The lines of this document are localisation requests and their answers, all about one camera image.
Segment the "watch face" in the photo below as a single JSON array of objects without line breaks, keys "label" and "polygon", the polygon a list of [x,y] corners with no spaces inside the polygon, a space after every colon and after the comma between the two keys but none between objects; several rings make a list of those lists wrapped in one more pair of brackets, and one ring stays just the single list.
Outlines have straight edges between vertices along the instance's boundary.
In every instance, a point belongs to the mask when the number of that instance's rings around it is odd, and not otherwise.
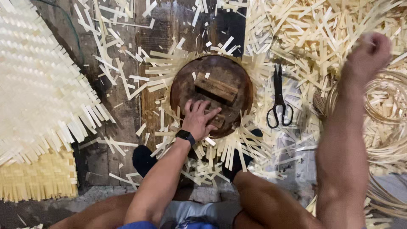
[{"label": "watch face", "polygon": [[188,132],[188,131],[180,130],[180,131],[178,131],[178,133],[177,133],[177,137],[180,137],[180,138],[183,138],[183,139],[187,139],[190,134],[191,134],[191,133]]}]

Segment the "round wooden board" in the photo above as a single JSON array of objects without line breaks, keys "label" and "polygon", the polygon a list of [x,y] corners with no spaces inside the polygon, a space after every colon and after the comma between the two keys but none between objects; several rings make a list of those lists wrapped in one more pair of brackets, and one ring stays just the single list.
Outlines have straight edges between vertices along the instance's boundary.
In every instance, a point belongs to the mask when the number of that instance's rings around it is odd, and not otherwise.
[{"label": "round wooden board", "polygon": [[[227,83],[239,89],[233,102],[227,102],[214,96],[200,88],[195,88],[192,72],[210,73],[209,78]],[[184,118],[185,103],[192,99],[210,100],[208,110],[222,107],[221,114],[225,116],[225,122],[217,131],[210,134],[214,138],[221,138],[234,132],[240,126],[240,111],[250,111],[253,103],[253,86],[249,75],[236,62],[222,56],[208,55],[195,59],[186,64],[175,76],[171,86],[170,104],[171,108],[177,112],[177,106],[181,108],[181,118]]]}]

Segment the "person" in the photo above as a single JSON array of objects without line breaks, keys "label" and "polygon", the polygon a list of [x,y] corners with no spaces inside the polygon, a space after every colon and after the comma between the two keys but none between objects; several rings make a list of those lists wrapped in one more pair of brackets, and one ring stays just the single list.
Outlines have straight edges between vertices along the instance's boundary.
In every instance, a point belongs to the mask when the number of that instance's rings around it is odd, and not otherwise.
[{"label": "person", "polygon": [[[343,66],[337,108],[327,120],[316,153],[317,217],[275,184],[243,172],[241,165],[239,167],[241,163],[234,164],[233,171],[225,172],[240,194],[240,205],[171,201],[191,148],[190,139],[177,137],[171,149],[158,161],[137,162],[137,157],[143,156],[146,149],[135,150],[133,163],[144,175],[135,194],[97,203],[51,228],[155,229],[163,228],[165,221],[170,219],[175,222],[168,228],[364,228],[363,203],[369,181],[362,139],[364,85],[389,63],[391,44],[379,33],[364,35],[359,41],[360,45]],[[216,129],[207,122],[221,109],[204,114],[208,105],[208,101],[193,103],[191,100],[185,105],[182,130],[189,132],[195,141]],[[253,134],[258,136],[261,132],[253,131]],[[244,157],[248,165],[252,158]]]}]

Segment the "wooden block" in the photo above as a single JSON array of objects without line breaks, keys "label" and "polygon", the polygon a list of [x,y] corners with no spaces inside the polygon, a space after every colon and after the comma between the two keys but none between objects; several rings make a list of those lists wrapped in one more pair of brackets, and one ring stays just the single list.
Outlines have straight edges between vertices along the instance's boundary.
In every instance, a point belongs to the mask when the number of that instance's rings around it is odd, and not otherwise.
[{"label": "wooden block", "polygon": [[229,86],[222,81],[213,79],[213,77],[206,79],[204,73],[198,73],[194,85],[230,102],[234,101],[239,91],[239,89]]},{"label": "wooden block", "polygon": [[[205,110],[204,114],[208,114],[210,110]],[[217,128],[221,128],[223,123],[225,122],[225,116],[223,114],[217,114],[213,119],[209,120],[209,124],[216,126]]]}]

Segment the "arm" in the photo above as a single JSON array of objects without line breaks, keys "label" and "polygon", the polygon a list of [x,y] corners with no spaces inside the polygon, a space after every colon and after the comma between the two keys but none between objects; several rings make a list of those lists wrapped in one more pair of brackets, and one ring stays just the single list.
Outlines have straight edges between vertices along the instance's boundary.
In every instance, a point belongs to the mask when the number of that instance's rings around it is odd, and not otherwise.
[{"label": "arm", "polygon": [[[190,111],[192,100],[185,104],[185,119],[182,129],[190,132],[196,141],[208,136],[211,130],[217,130],[207,122],[221,111],[221,108],[204,114],[209,101],[197,101]],[[171,202],[177,189],[179,172],[191,145],[188,140],[176,138],[171,149],[151,168],[144,177],[140,188],[127,210],[124,224],[138,221],[150,221],[159,226],[161,217]]]},{"label": "arm", "polygon": [[338,101],[316,154],[317,217],[327,228],[365,226],[369,165],[362,138],[364,86],[390,60],[390,41],[378,33],[364,40],[342,69]]}]

